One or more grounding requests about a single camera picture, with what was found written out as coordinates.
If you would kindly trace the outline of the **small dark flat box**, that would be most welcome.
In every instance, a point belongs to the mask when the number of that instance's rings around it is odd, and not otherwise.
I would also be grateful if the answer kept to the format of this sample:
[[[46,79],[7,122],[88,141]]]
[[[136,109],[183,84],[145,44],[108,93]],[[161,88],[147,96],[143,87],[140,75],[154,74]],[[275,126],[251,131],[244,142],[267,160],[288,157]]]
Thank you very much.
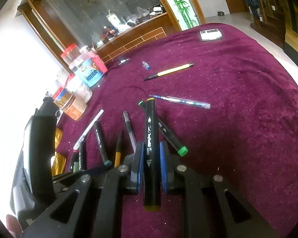
[[[200,37],[201,37],[202,42],[214,41],[214,40],[222,39],[223,34],[221,33],[221,31],[219,29],[215,28],[215,29],[200,31]]]

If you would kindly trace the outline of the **yellow black pen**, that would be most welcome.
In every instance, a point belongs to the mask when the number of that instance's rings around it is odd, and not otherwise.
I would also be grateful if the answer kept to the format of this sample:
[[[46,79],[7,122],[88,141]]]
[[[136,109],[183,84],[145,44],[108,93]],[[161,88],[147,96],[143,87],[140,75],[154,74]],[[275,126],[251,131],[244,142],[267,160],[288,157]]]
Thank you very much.
[[[170,68],[168,70],[164,70],[164,71],[156,73],[152,76],[146,77],[146,78],[143,79],[143,81],[149,81],[149,80],[156,79],[156,78],[164,76],[164,75],[168,75],[168,74],[171,74],[171,73],[174,73],[174,72],[177,72],[177,71],[181,71],[181,70],[193,67],[193,65],[194,65],[193,63],[188,63],[188,64],[184,64],[182,66]]]

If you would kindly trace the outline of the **small clear blue cap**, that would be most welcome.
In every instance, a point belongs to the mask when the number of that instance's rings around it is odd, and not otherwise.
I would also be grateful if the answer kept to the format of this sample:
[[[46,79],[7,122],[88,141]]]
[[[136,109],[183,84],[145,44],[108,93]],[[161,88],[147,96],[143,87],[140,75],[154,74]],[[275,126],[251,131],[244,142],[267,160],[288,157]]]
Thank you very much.
[[[146,70],[150,70],[150,65],[147,63],[147,62],[142,62],[142,65],[143,65],[143,67],[146,69]]]

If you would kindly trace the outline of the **gold-edged white tray box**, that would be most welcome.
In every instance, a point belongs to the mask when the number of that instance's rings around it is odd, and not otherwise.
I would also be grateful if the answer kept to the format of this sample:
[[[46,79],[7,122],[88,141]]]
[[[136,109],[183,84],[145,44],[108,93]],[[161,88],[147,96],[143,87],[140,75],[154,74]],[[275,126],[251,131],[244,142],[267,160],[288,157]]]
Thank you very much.
[[[57,128],[55,132],[55,149],[58,147],[58,145],[61,142],[62,139],[62,131]],[[51,157],[51,174],[52,176],[56,176],[59,174],[64,173],[66,167],[66,158],[59,154],[57,151],[55,151],[54,156]]]

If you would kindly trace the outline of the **silver utility knife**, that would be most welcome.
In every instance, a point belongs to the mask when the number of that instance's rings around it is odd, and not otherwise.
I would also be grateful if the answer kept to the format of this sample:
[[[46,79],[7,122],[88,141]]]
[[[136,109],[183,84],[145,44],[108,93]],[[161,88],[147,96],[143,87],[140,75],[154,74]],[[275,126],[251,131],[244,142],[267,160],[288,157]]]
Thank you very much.
[[[82,133],[82,135],[79,137],[79,139],[77,140],[77,142],[73,146],[73,150],[74,151],[77,151],[78,150],[79,144],[81,143],[81,141],[83,141],[85,139],[85,137],[87,136],[87,134],[89,133],[89,131],[94,126],[94,123],[101,117],[101,115],[103,113],[104,113],[104,110],[103,109],[100,109],[100,111],[96,114],[96,116],[94,117],[94,119],[92,119],[91,123],[87,126],[87,128],[84,130],[84,132]]]

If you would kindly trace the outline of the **orange black pen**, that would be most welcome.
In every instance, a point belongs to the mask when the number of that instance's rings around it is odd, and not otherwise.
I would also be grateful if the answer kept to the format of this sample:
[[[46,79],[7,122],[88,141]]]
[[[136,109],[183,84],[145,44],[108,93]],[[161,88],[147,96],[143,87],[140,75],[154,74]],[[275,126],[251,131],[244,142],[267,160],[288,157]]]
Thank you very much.
[[[116,153],[115,153],[115,160],[114,160],[114,167],[118,167],[120,165],[120,158],[122,152],[122,140],[123,140],[123,131],[121,130],[118,135],[118,140],[116,144]]]

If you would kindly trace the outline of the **teal tip black marker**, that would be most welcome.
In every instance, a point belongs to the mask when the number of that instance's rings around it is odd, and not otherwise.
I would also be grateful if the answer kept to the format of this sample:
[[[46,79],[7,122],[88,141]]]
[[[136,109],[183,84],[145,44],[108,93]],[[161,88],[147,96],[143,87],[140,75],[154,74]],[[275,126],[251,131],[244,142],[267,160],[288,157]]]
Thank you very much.
[[[95,131],[102,161],[106,167],[110,167],[112,165],[112,162],[107,157],[102,128],[101,128],[100,122],[97,120],[94,123],[94,131]]]

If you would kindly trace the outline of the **olive green marker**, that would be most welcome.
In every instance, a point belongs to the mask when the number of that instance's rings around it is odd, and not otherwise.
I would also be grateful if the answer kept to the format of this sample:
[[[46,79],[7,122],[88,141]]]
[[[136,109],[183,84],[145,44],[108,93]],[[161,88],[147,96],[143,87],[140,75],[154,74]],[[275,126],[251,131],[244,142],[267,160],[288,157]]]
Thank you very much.
[[[73,162],[73,172],[79,171],[79,155],[78,153],[74,153],[74,162]]]

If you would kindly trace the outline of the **green tip black marker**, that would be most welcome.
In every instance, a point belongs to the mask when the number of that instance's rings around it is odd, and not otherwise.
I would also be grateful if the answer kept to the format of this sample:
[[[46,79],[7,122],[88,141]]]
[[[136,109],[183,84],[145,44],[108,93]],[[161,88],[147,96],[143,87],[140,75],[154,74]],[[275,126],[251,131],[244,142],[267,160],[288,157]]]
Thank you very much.
[[[162,120],[157,117],[158,128],[161,134],[165,139],[172,145],[172,147],[177,151],[178,155],[181,157],[185,156],[188,153],[187,147],[178,139],[178,137],[172,132],[172,130],[167,127]]]

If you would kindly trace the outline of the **wooden framed glass cabinet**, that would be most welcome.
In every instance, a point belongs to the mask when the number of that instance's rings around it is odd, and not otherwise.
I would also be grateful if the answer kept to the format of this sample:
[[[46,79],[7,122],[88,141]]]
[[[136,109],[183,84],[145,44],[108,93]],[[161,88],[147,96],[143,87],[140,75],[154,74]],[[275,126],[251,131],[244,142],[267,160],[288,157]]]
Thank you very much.
[[[61,63],[72,44],[109,62],[206,22],[198,0],[23,0],[17,10]]]

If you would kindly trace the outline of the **red lid clear jar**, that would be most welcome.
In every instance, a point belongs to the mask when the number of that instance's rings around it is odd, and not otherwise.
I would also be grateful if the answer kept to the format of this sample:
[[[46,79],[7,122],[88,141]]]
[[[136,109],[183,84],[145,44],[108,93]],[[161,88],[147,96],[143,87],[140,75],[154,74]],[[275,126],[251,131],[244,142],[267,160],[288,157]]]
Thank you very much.
[[[61,54],[61,58],[70,66],[80,55],[79,47],[77,44],[73,43],[64,50]]]

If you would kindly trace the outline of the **yellow tip black marker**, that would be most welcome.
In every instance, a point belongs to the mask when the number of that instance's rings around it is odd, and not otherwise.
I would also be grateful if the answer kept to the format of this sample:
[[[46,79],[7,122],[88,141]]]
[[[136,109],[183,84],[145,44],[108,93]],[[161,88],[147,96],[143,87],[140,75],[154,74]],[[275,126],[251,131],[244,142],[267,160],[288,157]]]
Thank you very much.
[[[159,130],[156,101],[146,101],[145,139],[144,139],[144,209],[149,212],[161,207],[161,169]]]

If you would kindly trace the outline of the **red tip black marker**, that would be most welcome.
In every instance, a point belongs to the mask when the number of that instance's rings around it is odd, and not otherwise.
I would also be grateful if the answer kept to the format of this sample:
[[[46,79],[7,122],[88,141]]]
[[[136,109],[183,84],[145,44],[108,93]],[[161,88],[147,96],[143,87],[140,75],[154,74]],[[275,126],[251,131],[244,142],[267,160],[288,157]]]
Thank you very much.
[[[74,171],[74,164],[77,161],[78,161],[78,153],[77,153],[77,151],[73,151],[73,153],[71,155],[71,158],[70,158],[70,165],[69,165],[69,171],[71,173],[73,173],[73,171]]]

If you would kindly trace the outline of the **blue label plastic jar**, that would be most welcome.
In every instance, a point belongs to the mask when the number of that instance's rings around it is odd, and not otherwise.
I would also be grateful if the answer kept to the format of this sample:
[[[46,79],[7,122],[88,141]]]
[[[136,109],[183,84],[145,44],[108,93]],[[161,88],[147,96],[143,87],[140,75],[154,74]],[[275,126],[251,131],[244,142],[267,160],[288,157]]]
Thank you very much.
[[[104,73],[86,54],[81,54],[77,57],[69,68],[85,85],[91,89],[93,89],[94,86],[98,86],[100,80],[104,76]]]

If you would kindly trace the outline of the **brown label round jar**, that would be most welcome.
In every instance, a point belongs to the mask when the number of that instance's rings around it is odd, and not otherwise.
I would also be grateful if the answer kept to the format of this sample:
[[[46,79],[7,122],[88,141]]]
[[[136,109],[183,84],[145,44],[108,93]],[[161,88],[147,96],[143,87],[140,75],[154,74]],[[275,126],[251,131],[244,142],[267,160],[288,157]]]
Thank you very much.
[[[74,121],[78,121],[87,109],[87,104],[81,97],[71,94],[69,100],[62,106],[58,112],[65,113]]]

